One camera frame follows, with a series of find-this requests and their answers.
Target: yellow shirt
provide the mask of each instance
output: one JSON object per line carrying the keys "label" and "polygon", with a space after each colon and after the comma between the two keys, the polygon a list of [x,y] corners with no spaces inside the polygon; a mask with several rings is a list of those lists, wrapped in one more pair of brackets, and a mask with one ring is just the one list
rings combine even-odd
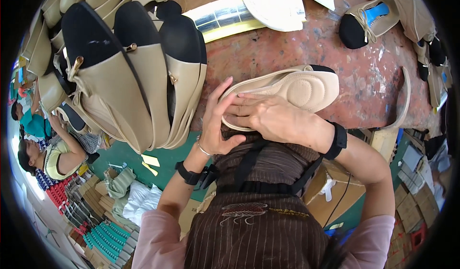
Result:
{"label": "yellow shirt", "polygon": [[59,156],[62,153],[72,152],[69,146],[66,144],[64,140],[59,141],[53,146],[48,146],[46,149],[46,157],[45,157],[45,174],[48,175],[52,179],[62,180],[66,179],[80,167],[81,164],[78,164],[74,169],[69,171],[68,173],[59,174],[58,171],[58,161]]}

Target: apron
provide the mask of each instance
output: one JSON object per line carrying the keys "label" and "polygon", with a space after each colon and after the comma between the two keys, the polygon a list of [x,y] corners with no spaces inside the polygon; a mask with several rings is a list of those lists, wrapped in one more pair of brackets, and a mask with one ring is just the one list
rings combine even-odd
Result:
{"label": "apron", "polygon": [[[219,191],[233,190],[239,179],[235,172],[255,140],[260,136],[247,136],[247,143],[216,158],[218,193],[208,209],[193,218],[185,268],[319,267],[329,237],[299,198],[309,182],[290,194]],[[292,185],[318,158],[303,146],[269,143],[256,161],[251,158],[254,164],[244,181]]]}

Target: blue insole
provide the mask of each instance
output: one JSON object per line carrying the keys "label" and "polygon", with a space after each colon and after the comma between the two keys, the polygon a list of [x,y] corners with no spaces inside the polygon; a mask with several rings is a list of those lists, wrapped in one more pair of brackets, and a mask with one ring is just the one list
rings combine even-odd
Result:
{"label": "blue insole", "polygon": [[374,22],[378,16],[388,15],[390,13],[390,9],[388,9],[388,6],[385,3],[380,3],[369,10],[365,10],[365,12],[368,18],[367,24],[370,27],[371,23]]}

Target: worker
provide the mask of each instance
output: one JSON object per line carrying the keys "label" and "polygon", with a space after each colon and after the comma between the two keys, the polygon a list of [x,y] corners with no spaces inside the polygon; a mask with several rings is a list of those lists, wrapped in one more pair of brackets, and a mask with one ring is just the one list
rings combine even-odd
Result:
{"label": "worker", "polygon": [[[383,268],[395,199],[380,153],[278,96],[238,94],[218,102],[231,83],[209,96],[199,140],[176,164],[157,209],[142,215],[132,267]],[[223,115],[258,134],[222,136]],[[210,157],[219,169],[216,196],[179,240],[179,217]],[[366,188],[360,224],[342,247],[300,198],[319,157],[339,162]]]}
{"label": "worker", "polygon": [[35,176],[36,169],[40,169],[52,179],[66,179],[83,162],[92,163],[99,157],[96,151],[101,145],[100,135],[68,133],[57,116],[50,114],[48,119],[57,136],[49,140],[44,152],[33,140],[23,139],[19,142],[19,164],[32,176]]}
{"label": "worker", "polygon": [[38,114],[39,107],[40,92],[36,90],[30,108],[23,112],[23,106],[16,100],[11,107],[11,116],[24,126],[24,131],[27,134],[47,140],[52,135],[51,126],[48,119],[44,119]]}

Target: finger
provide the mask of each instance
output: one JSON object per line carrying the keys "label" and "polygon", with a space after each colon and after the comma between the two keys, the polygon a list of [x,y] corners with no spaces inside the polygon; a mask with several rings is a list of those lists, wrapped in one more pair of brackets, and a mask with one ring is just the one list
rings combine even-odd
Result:
{"label": "finger", "polygon": [[239,127],[246,127],[250,128],[250,122],[249,122],[249,117],[236,117],[233,115],[226,115],[224,116],[224,119],[233,125],[239,126]]}
{"label": "finger", "polygon": [[261,100],[265,98],[266,96],[260,95],[260,94],[239,93],[238,97],[245,98],[245,99],[251,99],[251,100]]}
{"label": "finger", "polygon": [[247,117],[253,112],[252,106],[244,105],[229,105],[225,110],[225,113],[231,114],[238,117]]}
{"label": "finger", "polygon": [[237,134],[225,140],[221,146],[221,149],[224,154],[229,153],[235,146],[238,146],[246,140],[246,137],[242,134]]}
{"label": "finger", "polygon": [[227,77],[217,88],[209,95],[207,102],[208,104],[215,105],[217,100],[224,93],[224,91],[231,85],[233,82],[233,77]]}
{"label": "finger", "polygon": [[254,105],[255,103],[259,102],[259,100],[250,100],[250,99],[243,99],[240,97],[236,97],[233,100],[233,105]]}
{"label": "finger", "polygon": [[221,119],[222,115],[224,114],[225,110],[228,108],[229,105],[232,104],[233,100],[235,99],[236,95],[231,93],[226,96],[220,103],[218,103],[213,109],[213,116],[218,120]]}

